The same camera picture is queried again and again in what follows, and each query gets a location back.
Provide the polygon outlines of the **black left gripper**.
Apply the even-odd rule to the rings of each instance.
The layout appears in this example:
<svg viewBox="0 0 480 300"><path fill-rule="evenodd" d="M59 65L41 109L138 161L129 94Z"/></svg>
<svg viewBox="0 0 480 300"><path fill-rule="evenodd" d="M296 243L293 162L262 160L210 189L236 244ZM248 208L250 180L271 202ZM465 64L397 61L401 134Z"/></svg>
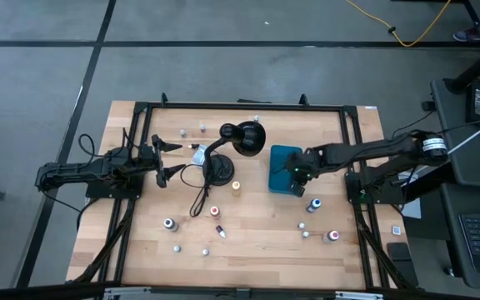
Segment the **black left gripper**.
<svg viewBox="0 0 480 300"><path fill-rule="evenodd" d="M147 172L155 171L157 173L156 182L160 188L165 188L167 179L186 167L185 164L179 164L163 168L161 152L168 153L182 147L182 144L164 142L157 134L154 134L151 146L143 144L139 148L140 167Z"/></svg>

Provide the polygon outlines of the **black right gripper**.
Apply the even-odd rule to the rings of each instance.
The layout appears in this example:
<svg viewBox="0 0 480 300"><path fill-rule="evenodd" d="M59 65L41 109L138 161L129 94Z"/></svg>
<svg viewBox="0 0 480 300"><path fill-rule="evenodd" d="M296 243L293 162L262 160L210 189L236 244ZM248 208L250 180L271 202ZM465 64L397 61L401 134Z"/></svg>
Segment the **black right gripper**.
<svg viewBox="0 0 480 300"><path fill-rule="evenodd" d="M320 156L311 149L306 152L293 152L287 156L286 169L292 174L294 183L291 186L291 192L295 197L303 196L304 184L317 178L320 168Z"/></svg>

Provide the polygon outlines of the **teal plastic bin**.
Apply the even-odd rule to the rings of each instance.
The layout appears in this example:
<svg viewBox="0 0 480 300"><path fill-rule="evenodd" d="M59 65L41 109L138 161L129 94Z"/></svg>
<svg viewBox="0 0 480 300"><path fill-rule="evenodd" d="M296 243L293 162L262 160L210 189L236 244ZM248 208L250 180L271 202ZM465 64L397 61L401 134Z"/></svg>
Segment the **teal plastic bin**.
<svg viewBox="0 0 480 300"><path fill-rule="evenodd" d="M268 190L271 193L293 195L293 177L286 169L286 161L292 153L301 153L300 147L272 145L268 175Z"/></svg>

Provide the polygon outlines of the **black desk lamp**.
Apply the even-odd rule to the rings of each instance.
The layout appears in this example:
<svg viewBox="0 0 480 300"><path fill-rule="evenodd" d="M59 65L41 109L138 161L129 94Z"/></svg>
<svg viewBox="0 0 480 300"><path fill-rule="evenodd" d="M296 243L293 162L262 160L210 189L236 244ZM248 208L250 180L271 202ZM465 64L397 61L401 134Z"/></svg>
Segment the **black desk lamp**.
<svg viewBox="0 0 480 300"><path fill-rule="evenodd" d="M238 125L225 123L219 130L220 138L205 149L202 173L204 185L223 186L231 182L235 173L233 161L222 154L213 152L231 143L233 148L244 157L254 157L264 148L266 132L264 127L254 121L241 122Z"/></svg>

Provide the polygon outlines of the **white paper sheet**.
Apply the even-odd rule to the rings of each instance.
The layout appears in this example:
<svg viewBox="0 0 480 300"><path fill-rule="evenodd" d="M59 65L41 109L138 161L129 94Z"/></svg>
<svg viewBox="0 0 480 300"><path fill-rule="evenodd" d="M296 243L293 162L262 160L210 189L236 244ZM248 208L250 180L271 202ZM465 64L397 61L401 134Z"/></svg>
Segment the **white paper sheet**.
<svg viewBox="0 0 480 300"><path fill-rule="evenodd" d="M419 175L411 169L410 171L400 172L397 175L397 178L400 180L403 180L402 187L404 188L407 184L407 181L410 181L410 183L413 183L414 181L419 179ZM404 217L421 219L422 218L421 198L418 197L410 202L407 202L406 204L400 207L400 212Z"/></svg>

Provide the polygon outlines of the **black rig crossbar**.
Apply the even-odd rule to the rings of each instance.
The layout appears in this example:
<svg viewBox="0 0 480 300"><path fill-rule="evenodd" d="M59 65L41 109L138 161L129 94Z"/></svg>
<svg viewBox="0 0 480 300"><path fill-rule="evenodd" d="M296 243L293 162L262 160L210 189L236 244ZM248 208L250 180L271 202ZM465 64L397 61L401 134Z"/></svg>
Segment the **black rig crossbar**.
<svg viewBox="0 0 480 300"><path fill-rule="evenodd" d="M60 285L0 289L0 300L113 300L127 295L187 294L227 296L237 300L292 295L327 300L480 300L480 297L449 295L422 290L373 287L363 291L301 290L249 287L123 286L118 282L70 282Z"/></svg>

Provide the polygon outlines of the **black smartphone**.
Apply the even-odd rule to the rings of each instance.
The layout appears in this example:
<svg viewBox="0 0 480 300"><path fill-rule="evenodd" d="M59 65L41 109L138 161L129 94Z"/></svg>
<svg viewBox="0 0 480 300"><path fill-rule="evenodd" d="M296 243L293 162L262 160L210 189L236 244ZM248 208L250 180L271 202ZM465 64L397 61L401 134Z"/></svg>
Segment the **black smartphone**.
<svg viewBox="0 0 480 300"><path fill-rule="evenodd" d="M396 269L416 288L418 278L408 245L405 242L391 242L387 244L387 251Z"/></svg>

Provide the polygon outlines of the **black desk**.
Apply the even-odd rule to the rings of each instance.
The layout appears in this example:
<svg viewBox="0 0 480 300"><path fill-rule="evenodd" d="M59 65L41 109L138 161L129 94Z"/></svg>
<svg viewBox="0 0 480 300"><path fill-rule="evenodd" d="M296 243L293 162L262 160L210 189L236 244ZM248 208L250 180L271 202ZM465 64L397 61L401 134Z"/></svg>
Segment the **black desk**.
<svg viewBox="0 0 480 300"><path fill-rule="evenodd" d="M466 123L466 94L450 92L443 80L430 83L432 97L449 149L480 130ZM454 177L461 185L480 187L480 135L449 155Z"/></svg>
<svg viewBox="0 0 480 300"><path fill-rule="evenodd" d="M480 187L443 184L440 187L450 240L447 242L454 275L470 288L480 289L480 272L472 265L459 216L480 214Z"/></svg>

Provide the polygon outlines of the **white rod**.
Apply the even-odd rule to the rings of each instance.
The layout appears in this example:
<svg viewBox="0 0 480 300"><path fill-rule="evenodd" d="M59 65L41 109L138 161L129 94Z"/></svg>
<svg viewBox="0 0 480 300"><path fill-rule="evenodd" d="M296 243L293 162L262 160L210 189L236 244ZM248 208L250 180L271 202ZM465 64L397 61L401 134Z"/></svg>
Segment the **white rod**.
<svg viewBox="0 0 480 300"><path fill-rule="evenodd" d="M477 136L480 135L480 130L478 130L477 132L475 132L474 134L472 134L471 136L467 137L465 140L463 140L462 142L460 142L457 146L451 148L447 154L450 155L450 154L453 154L455 153L459 148L463 147L464 145L466 145L467 143L469 143L470 141L472 141L474 138L476 138Z"/></svg>

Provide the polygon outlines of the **person's foot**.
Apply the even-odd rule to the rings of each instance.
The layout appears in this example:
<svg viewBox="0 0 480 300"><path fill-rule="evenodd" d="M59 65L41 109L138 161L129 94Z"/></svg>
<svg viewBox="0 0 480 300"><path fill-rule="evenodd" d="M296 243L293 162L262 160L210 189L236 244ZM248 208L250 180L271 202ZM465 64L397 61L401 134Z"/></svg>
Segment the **person's foot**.
<svg viewBox="0 0 480 300"><path fill-rule="evenodd" d="M478 27L471 27L469 29L460 31L460 32L455 32L452 35L453 39L455 41L461 42L461 43L475 43L480 41L480 28Z"/></svg>

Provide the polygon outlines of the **black aluminium table frame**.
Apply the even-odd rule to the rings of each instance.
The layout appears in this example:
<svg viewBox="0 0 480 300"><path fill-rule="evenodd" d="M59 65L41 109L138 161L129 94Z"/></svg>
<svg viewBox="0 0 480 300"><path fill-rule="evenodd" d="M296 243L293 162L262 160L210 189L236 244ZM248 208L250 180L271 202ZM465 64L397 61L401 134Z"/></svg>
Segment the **black aluminium table frame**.
<svg viewBox="0 0 480 300"><path fill-rule="evenodd" d="M118 146L122 131L157 134L182 148L165 153L166 166L189 163L192 145L208 145L218 139L224 123L251 121L255 115L265 127L267 145L301 148L323 143L373 141L383 131L375 107L300 107L239 103L154 103L135 112L129 101L111 104L99 149ZM206 125L201 132L200 125ZM187 135L182 137L181 130ZM219 152L230 157L241 194L232 187L212 187L207 206L220 209L214 219L208 210L191 217L189 209L203 181L201 170L190 166L174 176L165 188L153 174L143 182L135 203L128 237L115 248L107 266L107 277L125 285L197 288L292 288L307 290L362 290L369 285L393 286L393 280L379 266L372 249L357 231L356 216L349 202L341 172L329 173L309 183L303 197L268 190L270 151L243 157L232 146ZM321 207L313 213L307 205L319 198ZM171 218L178 230L167 230ZM305 223L303 230L299 223ZM219 236L221 226L227 237ZM324 243L322 235L336 230L339 239ZM308 231L309 237L302 233ZM180 252L174 252L174 246ZM209 254L203 256L207 248Z"/></svg>

